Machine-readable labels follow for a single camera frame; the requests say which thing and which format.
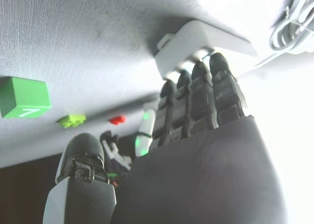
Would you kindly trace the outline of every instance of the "white cable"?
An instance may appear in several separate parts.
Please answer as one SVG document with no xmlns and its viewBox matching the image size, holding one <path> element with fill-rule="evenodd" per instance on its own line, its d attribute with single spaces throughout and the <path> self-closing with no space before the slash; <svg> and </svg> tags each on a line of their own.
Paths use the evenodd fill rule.
<svg viewBox="0 0 314 224">
<path fill-rule="evenodd" d="M 293 0 L 286 16 L 273 30 L 269 45 L 273 55 L 260 62 L 264 65 L 283 53 L 314 52 L 314 0 Z"/>
</svg>

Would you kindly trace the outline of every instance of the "yellow-green object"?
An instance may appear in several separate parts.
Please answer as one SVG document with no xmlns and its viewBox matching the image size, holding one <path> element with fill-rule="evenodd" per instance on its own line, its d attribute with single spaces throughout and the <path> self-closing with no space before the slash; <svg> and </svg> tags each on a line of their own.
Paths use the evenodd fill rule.
<svg viewBox="0 0 314 224">
<path fill-rule="evenodd" d="M 84 114 L 70 114 L 58 121 L 64 128 L 77 127 L 84 123 L 86 116 Z"/>
<path fill-rule="evenodd" d="M 50 109 L 51 102 L 45 82 L 11 77 L 0 88 L 2 117 L 39 117 Z"/>
</svg>

